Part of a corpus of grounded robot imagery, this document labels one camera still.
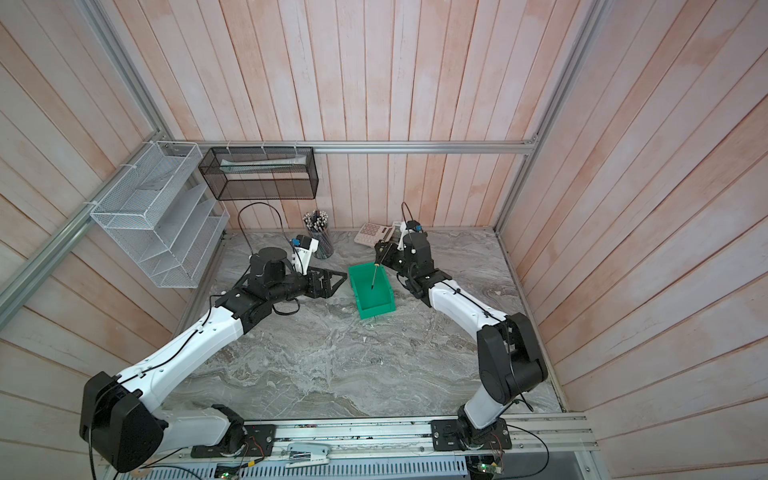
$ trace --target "aluminum rail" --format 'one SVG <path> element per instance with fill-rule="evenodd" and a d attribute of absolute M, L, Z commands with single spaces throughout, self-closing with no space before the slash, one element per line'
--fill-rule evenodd
<path fill-rule="evenodd" d="M 574 50 L 571 53 L 571 57 L 568 59 L 568 63 L 565 65 L 563 75 L 558 82 L 554 95 L 547 106 L 544 119 L 541 121 L 541 125 L 535 135 L 535 145 L 537 148 L 523 159 L 523 165 L 520 167 L 520 172 L 515 178 L 515 182 L 512 184 L 512 189 L 509 191 L 507 200 L 504 202 L 498 221 L 496 222 L 496 225 L 494 225 L 496 233 L 503 231 L 506 227 L 512 208 L 515 206 L 515 202 L 520 196 L 522 187 L 528 179 L 528 175 L 531 173 L 531 168 L 538 159 L 538 155 L 541 153 L 541 148 L 538 147 L 545 144 L 549 138 L 549 135 L 552 132 L 552 127 L 558 119 L 565 101 L 573 90 L 576 78 L 578 77 L 581 68 L 584 66 L 584 61 L 595 38 L 598 36 L 601 26 L 605 22 L 612 5 L 613 0 L 594 0 L 594 3 L 590 7 L 590 11 L 587 14 L 587 21 L 579 32 Z"/>
<path fill-rule="evenodd" d="M 534 141 L 200 141 L 212 147 L 311 147 L 316 154 L 530 154 Z"/>
<path fill-rule="evenodd" d="M 133 164 L 149 148 L 149 143 L 158 140 L 161 133 L 153 134 L 131 155 L 128 164 Z M 75 245 L 93 226 L 91 212 L 96 204 L 131 168 L 119 167 L 102 185 L 98 192 L 85 202 L 83 207 L 48 239 L 29 260 L 16 270 L 5 283 L 0 293 L 0 329 L 27 303 L 27 300 L 53 273 L 56 267 L 72 251 Z"/>

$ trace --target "aluminum frame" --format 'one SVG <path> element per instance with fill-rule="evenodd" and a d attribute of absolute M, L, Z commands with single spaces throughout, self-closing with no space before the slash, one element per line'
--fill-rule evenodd
<path fill-rule="evenodd" d="M 315 154 L 530 154 L 534 141 L 201 141 L 212 147 L 311 147 Z"/>

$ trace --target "gray marble surface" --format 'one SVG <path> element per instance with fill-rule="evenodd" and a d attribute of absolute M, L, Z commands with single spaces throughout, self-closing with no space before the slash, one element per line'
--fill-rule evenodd
<path fill-rule="evenodd" d="M 253 248 L 287 249 L 279 233 L 249 233 Z M 332 232 L 336 253 L 312 265 L 346 271 L 373 260 L 354 232 Z M 247 268 L 241 233 L 226 240 L 212 293 Z M 522 311 L 501 248 L 489 230 L 429 233 L 435 265 L 507 313 Z M 454 415 L 480 386 L 477 346 L 446 315 L 413 298 L 387 271 L 397 310 L 361 320 L 347 280 L 327 300 L 300 297 L 293 316 L 270 315 L 212 356 L 167 398 L 165 409 L 223 403 L 246 419 Z M 294 305 L 280 304 L 282 310 Z M 560 412 L 549 381 L 526 395 L 537 412 Z M 508 412 L 528 412 L 522 404 Z"/>

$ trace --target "white wire rack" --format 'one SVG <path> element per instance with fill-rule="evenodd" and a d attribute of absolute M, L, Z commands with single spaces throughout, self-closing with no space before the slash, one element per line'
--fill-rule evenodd
<path fill-rule="evenodd" d="M 194 288 L 229 214 L 211 215 L 216 200 L 202 200 L 205 184 L 179 193 L 202 158 L 196 144 L 180 144 L 183 157 L 153 144 L 91 216 L 155 285 Z"/>

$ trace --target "mounting plate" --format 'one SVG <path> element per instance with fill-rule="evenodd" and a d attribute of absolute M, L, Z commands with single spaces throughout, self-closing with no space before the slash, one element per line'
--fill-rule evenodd
<path fill-rule="evenodd" d="M 429 425 L 432 427 L 432 447 L 436 452 L 454 452 L 468 450 L 466 446 L 458 440 L 458 420 L 432 420 Z M 478 450 L 499 450 L 496 435 L 502 442 L 501 449 L 511 449 L 512 440 L 509 438 L 509 429 L 504 419 L 496 422 L 496 427 L 489 435 L 490 440 Z"/>
<path fill-rule="evenodd" d="M 264 450 L 264 456 L 268 457 L 272 455 L 272 446 L 275 444 L 275 429 L 276 425 L 245 425 L 245 429 L 248 432 L 245 441 L 248 445 L 249 457 L 259 456 L 261 450 L 253 442 L 251 437 L 259 442 L 259 446 Z M 205 445 L 196 445 L 192 447 L 192 458 L 223 458 L 221 455 L 221 449 L 213 446 L 206 447 Z"/>

